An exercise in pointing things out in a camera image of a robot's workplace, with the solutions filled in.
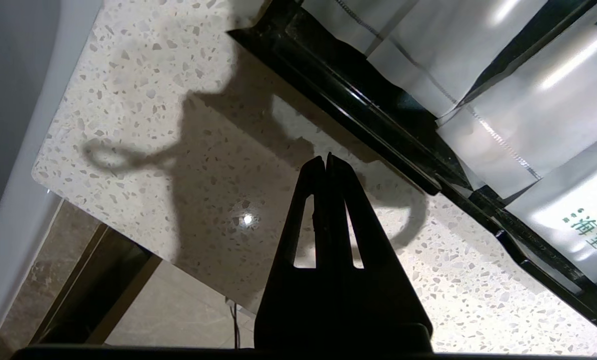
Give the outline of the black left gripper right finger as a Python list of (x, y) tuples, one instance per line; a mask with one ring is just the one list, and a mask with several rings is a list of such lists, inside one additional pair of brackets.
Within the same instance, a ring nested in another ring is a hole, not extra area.
[(353, 168), (328, 155), (336, 273), (363, 347), (430, 349), (433, 325)]

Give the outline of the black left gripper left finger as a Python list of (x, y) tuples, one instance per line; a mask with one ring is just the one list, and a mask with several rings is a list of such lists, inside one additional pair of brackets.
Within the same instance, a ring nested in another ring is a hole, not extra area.
[[(317, 156), (300, 170), (255, 320), (256, 349), (314, 349), (339, 335), (344, 293), (344, 203), (334, 185), (334, 156)], [(308, 198), (316, 264), (295, 264)]]

